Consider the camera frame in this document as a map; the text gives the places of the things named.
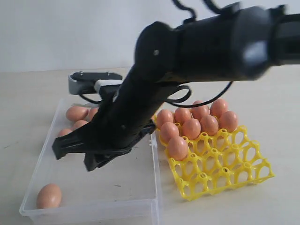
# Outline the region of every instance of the yellow plastic egg tray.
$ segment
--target yellow plastic egg tray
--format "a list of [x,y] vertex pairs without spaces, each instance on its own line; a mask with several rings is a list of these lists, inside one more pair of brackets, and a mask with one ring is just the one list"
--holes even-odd
[[[181,125],[175,125],[181,131]],[[183,161],[176,161],[169,157],[167,144],[159,135],[160,142],[166,147],[165,154],[176,185],[184,199],[191,201],[202,195],[214,195],[274,177],[270,163],[260,153],[258,141],[248,138],[244,125],[231,133],[220,129],[214,136],[202,132],[195,140],[183,138],[188,143],[188,156]]]

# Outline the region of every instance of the egg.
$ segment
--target egg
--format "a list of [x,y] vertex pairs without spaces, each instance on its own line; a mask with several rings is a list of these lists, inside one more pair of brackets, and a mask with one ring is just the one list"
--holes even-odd
[[175,136],[179,136],[179,130],[175,124],[166,122],[161,126],[160,137],[165,143],[168,143]]
[[169,156],[176,161],[182,161],[188,156],[188,144],[180,136],[171,138],[167,149]]
[[66,112],[66,118],[72,122],[83,120],[89,113],[89,109],[81,106],[72,106]]
[[185,121],[192,118],[191,112],[187,108],[178,108],[175,110],[174,118],[177,123],[181,125],[184,124]]
[[[196,105],[196,104],[199,104],[199,103],[202,103],[202,101],[195,101],[193,103],[193,105]],[[208,105],[195,107],[195,108],[191,109],[191,113],[192,113],[192,115],[195,119],[200,121],[204,116],[210,114],[210,108],[208,107]]]
[[98,108],[91,108],[88,114],[88,118],[91,121],[95,114],[98,112]]
[[189,119],[184,122],[182,126],[182,135],[186,136],[189,140],[196,139],[201,132],[201,125],[197,119]]
[[221,117],[221,115],[223,113],[225,113],[227,110],[228,110],[227,102],[225,100],[219,98],[211,104],[210,114],[212,116],[218,117],[218,119],[219,119]]
[[233,111],[227,111],[219,119],[219,127],[232,132],[238,127],[238,122],[237,114]]
[[85,121],[85,120],[79,120],[79,121],[77,121],[77,122],[73,125],[72,129],[73,129],[73,130],[76,130],[76,129],[82,127],[83,125],[85,125],[85,124],[87,124],[87,123],[88,123],[88,122]]
[[163,109],[157,114],[156,126],[160,129],[161,126],[166,122],[173,123],[173,114],[170,110]]
[[211,115],[204,116],[201,121],[201,132],[206,132],[209,136],[215,135],[219,130],[219,124],[215,117]]
[[68,135],[72,132],[71,129],[68,129],[68,128],[65,128],[65,129],[62,129],[59,133],[58,133],[58,137],[62,137],[62,136],[65,136],[65,135]]
[[37,208],[57,208],[61,202],[61,190],[57,184],[47,184],[37,195]]

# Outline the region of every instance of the white table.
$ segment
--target white table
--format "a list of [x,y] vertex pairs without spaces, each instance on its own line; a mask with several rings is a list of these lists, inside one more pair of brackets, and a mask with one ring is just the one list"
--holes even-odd
[[[110,71],[125,75],[127,69]],[[31,224],[19,207],[72,72],[0,74],[1,225]],[[225,83],[190,86],[194,92],[187,103],[213,97]],[[185,202],[161,150],[165,224],[299,224],[300,67],[274,68],[259,81],[236,82],[224,98],[248,127],[249,137],[260,142],[276,176],[257,186]]]

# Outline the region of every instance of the white wall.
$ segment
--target white wall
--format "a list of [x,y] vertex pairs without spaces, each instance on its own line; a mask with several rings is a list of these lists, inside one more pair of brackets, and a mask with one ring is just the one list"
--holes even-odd
[[[181,2],[195,7],[198,18],[212,16],[200,0]],[[300,13],[298,0],[244,0],[243,6],[284,3]],[[129,67],[145,26],[176,27],[188,16],[171,0],[0,0],[0,72]]]

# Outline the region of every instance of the screw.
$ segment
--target screw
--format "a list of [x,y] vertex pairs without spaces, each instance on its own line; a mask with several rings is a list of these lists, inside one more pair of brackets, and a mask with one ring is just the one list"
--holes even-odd
[[159,55],[159,50],[154,50],[153,55],[158,56]]

